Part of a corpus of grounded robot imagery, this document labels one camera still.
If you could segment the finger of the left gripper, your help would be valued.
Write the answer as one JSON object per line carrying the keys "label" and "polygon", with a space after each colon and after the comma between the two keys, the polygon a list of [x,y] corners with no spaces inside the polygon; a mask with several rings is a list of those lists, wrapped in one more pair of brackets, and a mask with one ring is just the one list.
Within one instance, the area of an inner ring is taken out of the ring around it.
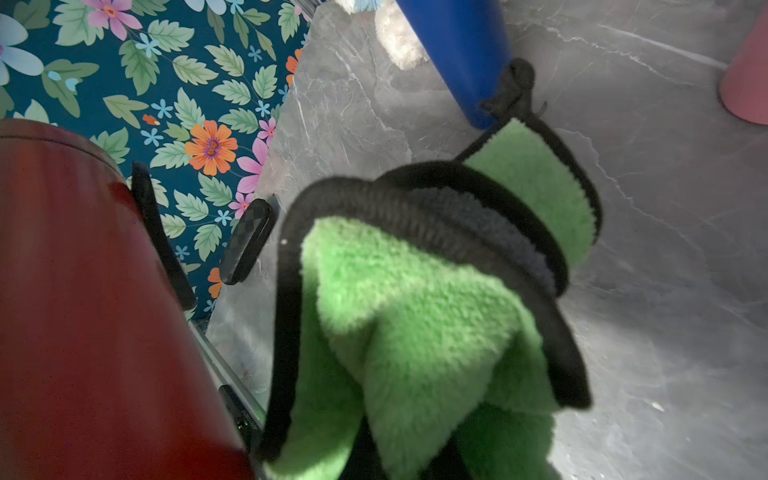
{"label": "finger of the left gripper", "polygon": [[231,385],[219,386],[218,393],[244,446],[247,450],[252,450],[260,442],[262,436],[262,429],[257,418]]}

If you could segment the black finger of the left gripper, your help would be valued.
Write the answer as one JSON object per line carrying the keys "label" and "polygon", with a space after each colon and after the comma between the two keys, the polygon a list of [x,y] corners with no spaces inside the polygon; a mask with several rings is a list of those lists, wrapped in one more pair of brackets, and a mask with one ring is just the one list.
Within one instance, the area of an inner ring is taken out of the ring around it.
{"label": "black finger of the left gripper", "polygon": [[149,168],[143,163],[133,162],[131,179],[133,199],[170,285],[182,309],[194,309],[197,298],[165,233]]}

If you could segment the red thermos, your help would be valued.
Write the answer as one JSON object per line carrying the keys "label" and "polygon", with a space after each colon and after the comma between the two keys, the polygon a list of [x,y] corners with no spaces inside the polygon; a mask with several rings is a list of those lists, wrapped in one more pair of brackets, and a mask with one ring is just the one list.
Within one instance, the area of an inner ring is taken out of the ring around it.
{"label": "red thermos", "polygon": [[246,450],[124,176],[1,124],[1,475],[249,479]]}

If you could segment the green microfiber cloth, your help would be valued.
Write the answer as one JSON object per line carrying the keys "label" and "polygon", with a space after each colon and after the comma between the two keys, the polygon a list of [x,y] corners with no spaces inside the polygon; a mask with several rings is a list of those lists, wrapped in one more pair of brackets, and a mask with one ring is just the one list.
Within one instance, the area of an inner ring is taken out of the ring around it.
{"label": "green microfiber cloth", "polygon": [[599,195],[502,71],[453,160],[306,188],[280,232],[271,479],[555,479],[555,417],[592,404],[559,307]]}

